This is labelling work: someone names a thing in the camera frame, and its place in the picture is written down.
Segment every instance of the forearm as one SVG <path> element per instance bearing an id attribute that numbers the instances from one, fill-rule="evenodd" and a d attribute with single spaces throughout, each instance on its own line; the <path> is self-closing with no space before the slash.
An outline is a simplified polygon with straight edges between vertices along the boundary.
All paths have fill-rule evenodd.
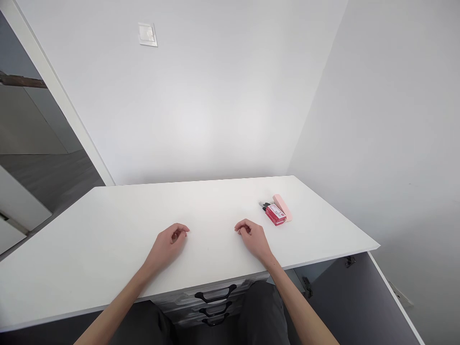
<path id="1" fill-rule="evenodd" d="M 263 263 L 278 288 L 302 344 L 338 345 L 332 333 L 289 279 L 276 258 L 271 255 Z"/>
<path id="2" fill-rule="evenodd" d="M 154 273 L 147 273 L 144 268 L 138 270 L 125 288 L 88 327 L 75 344 L 107 344 L 126 313 L 154 275 Z"/>

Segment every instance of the pink stapler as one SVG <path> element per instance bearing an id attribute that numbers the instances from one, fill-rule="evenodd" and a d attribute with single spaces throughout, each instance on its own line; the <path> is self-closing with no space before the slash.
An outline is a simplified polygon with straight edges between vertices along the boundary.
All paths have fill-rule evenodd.
<path id="1" fill-rule="evenodd" d="M 284 212 L 284 214 L 286 215 L 286 221 L 291 221 L 292 220 L 292 214 L 291 214 L 291 211 L 289 211 L 289 208 L 288 206 L 286 205 L 286 203 L 284 202 L 283 198 L 281 197 L 280 194 L 275 194 L 273 196 L 273 200 L 275 202 L 275 205 L 281 210 Z"/>

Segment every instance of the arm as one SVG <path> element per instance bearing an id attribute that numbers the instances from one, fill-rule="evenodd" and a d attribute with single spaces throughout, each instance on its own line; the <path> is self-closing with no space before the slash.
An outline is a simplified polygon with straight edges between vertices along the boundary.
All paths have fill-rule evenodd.
<path id="1" fill-rule="evenodd" d="M 142 267 L 75 343 L 107 344 L 126 313 L 152 279 L 180 254 L 188 227 L 173 224 L 160 232 Z"/>
<path id="2" fill-rule="evenodd" d="M 338 345 L 332 333 L 273 256 L 265 237 L 264 228 L 244 219 L 235 225 L 235 231 L 242 236 L 248 250 L 259 259 L 272 276 L 302 344 Z"/>

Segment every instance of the leg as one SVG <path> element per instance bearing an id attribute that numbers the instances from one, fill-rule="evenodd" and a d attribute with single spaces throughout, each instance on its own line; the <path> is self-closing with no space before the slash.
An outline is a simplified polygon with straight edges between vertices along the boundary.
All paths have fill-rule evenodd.
<path id="1" fill-rule="evenodd" d="M 171 320 L 150 301 L 133 304 L 110 341 L 111 345 L 177 343 Z"/>
<path id="2" fill-rule="evenodd" d="M 283 300 L 275 285 L 255 282 L 249 288 L 238 328 L 243 344 L 289 345 Z"/>

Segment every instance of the person's left hand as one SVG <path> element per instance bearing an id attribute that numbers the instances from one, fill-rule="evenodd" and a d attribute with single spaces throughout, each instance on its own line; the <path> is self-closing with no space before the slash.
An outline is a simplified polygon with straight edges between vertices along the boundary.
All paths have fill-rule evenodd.
<path id="1" fill-rule="evenodd" d="M 147 274 L 154 276 L 179 256 L 189 231 L 190 229 L 185 225 L 175 223 L 158 234 L 144 265 L 142 265 Z"/>

